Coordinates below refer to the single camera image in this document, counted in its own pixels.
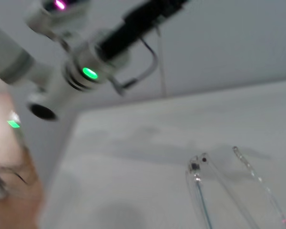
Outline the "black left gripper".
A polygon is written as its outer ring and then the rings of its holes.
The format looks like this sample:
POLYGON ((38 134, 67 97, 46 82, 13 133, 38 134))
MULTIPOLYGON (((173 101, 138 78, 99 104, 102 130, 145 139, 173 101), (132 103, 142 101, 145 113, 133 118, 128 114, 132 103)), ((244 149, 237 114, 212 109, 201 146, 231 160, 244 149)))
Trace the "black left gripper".
POLYGON ((131 9, 122 23, 97 45, 97 52, 103 60, 111 60, 128 49, 151 29, 175 15, 187 0, 146 0, 131 9))

